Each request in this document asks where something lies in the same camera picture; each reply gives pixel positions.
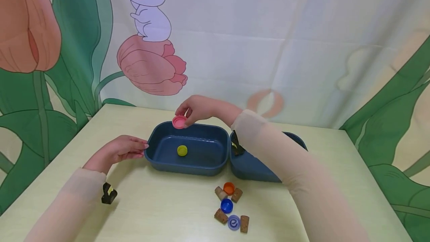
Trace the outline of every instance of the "table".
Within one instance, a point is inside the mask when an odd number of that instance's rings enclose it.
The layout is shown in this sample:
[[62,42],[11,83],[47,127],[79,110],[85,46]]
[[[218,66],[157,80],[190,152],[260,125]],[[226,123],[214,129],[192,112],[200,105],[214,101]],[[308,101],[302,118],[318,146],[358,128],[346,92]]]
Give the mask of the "table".
[[[171,111],[105,105],[0,217],[3,242],[22,241],[76,168],[118,135],[148,139],[153,129],[173,118]],[[230,130],[218,119],[202,121]],[[346,132],[274,124],[299,135],[328,167],[367,229],[371,241],[410,242]],[[160,172],[146,159],[114,166],[107,181],[118,191],[112,205],[97,205],[76,241],[289,241],[306,242],[300,215],[285,186],[239,180],[226,166],[220,175],[203,177]],[[248,234],[231,231],[214,219],[216,186],[233,182],[243,190],[234,214],[250,217]]]

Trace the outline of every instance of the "bottle cap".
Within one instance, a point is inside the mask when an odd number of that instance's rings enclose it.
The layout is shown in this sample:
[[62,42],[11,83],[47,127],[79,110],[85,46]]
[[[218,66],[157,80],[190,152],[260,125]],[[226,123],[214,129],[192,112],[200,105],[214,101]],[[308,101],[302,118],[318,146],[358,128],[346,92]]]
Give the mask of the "bottle cap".
[[175,116],[172,120],[173,127],[175,127],[176,129],[184,129],[186,120],[187,120],[187,117],[185,116],[182,116],[182,115]]
[[181,145],[178,147],[177,151],[179,156],[185,156],[188,153],[188,148],[187,146]]
[[226,194],[232,195],[234,193],[234,184],[231,182],[226,182],[224,184],[223,190],[226,192]]
[[222,200],[221,201],[221,210],[225,214],[231,213],[233,211],[233,202],[228,198]]
[[236,215],[232,215],[228,217],[227,224],[231,230],[236,231],[240,228],[240,218]]

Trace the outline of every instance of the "white mouse illustration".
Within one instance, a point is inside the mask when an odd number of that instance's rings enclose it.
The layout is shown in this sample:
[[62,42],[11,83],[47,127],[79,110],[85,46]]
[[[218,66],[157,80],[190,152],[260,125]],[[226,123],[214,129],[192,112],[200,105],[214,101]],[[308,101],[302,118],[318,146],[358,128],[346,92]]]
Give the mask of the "white mouse illustration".
[[135,13],[131,17],[135,19],[138,35],[144,41],[162,42],[169,38],[172,26],[167,16],[158,8],[166,0],[130,0]]

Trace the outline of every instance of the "wine cork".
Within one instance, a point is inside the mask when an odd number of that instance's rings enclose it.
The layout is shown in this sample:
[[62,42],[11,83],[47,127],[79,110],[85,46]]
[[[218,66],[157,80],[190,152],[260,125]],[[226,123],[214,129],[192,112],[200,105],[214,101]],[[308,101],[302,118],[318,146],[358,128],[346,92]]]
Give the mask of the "wine cork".
[[238,200],[240,199],[240,197],[242,196],[242,194],[243,194],[243,191],[241,191],[241,189],[240,189],[240,188],[236,188],[236,189],[234,190],[233,196],[231,197],[231,200],[232,200],[233,202],[237,203],[237,202],[238,202]]
[[223,189],[221,189],[221,187],[219,186],[215,188],[215,194],[218,196],[218,198],[221,201],[228,197],[228,194],[225,191],[223,191]]
[[249,217],[240,216],[240,232],[248,233]]
[[217,219],[222,224],[226,224],[228,222],[227,215],[220,208],[218,208],[215,213],[215,219]]

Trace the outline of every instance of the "fabric backdrop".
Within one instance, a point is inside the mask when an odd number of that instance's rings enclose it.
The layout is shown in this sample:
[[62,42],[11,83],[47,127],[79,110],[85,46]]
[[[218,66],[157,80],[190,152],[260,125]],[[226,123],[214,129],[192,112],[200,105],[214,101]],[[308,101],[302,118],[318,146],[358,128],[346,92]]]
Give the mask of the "fabric backdrop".
[[344,129],[430,228],[429,0],[0,0],[0,213],[104,103]]

